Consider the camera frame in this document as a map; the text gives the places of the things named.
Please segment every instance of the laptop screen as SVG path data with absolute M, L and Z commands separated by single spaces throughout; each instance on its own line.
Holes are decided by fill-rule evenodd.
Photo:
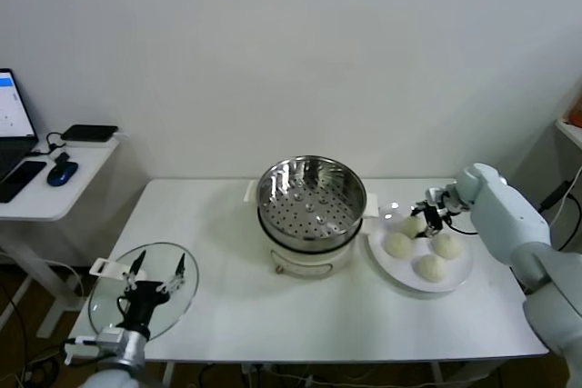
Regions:
M 0 72 L 0 138 L 35 136 L 25 106 L 8 72 Z

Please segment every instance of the white plate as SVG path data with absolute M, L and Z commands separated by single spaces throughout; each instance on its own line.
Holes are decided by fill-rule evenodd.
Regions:
M 402 260 L 390 256 L 384 249 L 386 237 L 393 232 L 398 232 L 398 227 L 402 221 L 402 216 L 393 214 L 390 220 L 378 220 L 383 223 L 371 233 L 367 239 L 372 255 L 376 258 L 380 267 L 400 283 L 426 293 L 445 293 L 457 289 L 470 275 L 473 268 L 473 250 L 471 243 L 465 240 L 462 235 L 454 234 L 463 245 L 463 253 L 453 260 L 445 261 L 447 266 L 447 277 L 439 283 L 432 283 L 423 279 L 414 271 L 415 263 L 425 254 L 432 254 L 430 238 L 417 238 L 414 241 L 415 252 L 411 259 Z

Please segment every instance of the white table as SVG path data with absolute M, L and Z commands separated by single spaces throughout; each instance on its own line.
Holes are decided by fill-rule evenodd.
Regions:
M 448 180 L 365 180 L 380 204 L 413 204 Z M 200 269 L 196 298 L 182 320 L 147 344 L 167 362 L 395 362 L 495 360 L 547 352 L 522 311 L 510 270 L 478 237 L 474 268 L 453 293 L 407 291 L 376 268 L 365 237 L 344 270 L 323 280 L 276 274 L 246 180 L 154 180 L 110 258 L 142 244 L 181 244 Z M 473 229 L 468 217 L 456 223 Z M 94 334 L 87 308 L 71 336 Z M 72 346 L 75 355 L 92 348 Z
M 48 164 L 11 202 L 0 204 L 0 221 L 49 222 L 63 218 L 117 145 L 115 138 L 100 144 L 68 143 L 62 150 L 71 156 L 70 161 L 79 164 L 79 168 L 65 185 L 59 187 L 50 186 L 46 182 L 48 172 L 55 165 L 52 160 L 46 156 L 26 158 L 31 161 L 46 161 Z M 37 280 L 54 296 L 55 303 L 37 332 L 41 338 L 49 337 L 63 311 L 78 311 L 84 303 L 84 300 L 72 290 L 76 285 L 75 278 L 69 278 L 66 283 L 61 281 L 50 267 L 22 242 L 18 226 L 3 226 L 0 233 L 0 248 L 28 273 L 28 277 L 15 294 L 13 299 L 15 303 L 24 295 L 32 279 Z M 11 312 L 12 306 L 8 305 L 0 316 L 0 326 Z
M 558 118 L 556 120 L 556 127 L 560 132 L 562 132 L 562 134 L 568 137 L 572 143 L 582 149 L 582 128 L 570 124 L 570 122 L 563 118 Z

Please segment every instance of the black device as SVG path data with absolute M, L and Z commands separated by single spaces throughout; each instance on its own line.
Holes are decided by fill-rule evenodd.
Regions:
M 104 143 L 109 141 L 117 132 L 117 126 L 104 126 L 100 124 L 73 124 L 61 138 L 63 141 L 87 141 Z
M 38 143 L 12 70 L 0 68 L 0 180 Z
M 7 204 L 46 167 L 43 161 L 24 161 L 2 183 L 0 183 L 0 204 Z

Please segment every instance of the laptop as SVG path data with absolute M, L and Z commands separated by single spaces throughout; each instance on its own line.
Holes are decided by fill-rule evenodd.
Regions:
M 38 137 L 12 70 L 0 68 L 0 180 L 36 146 Z

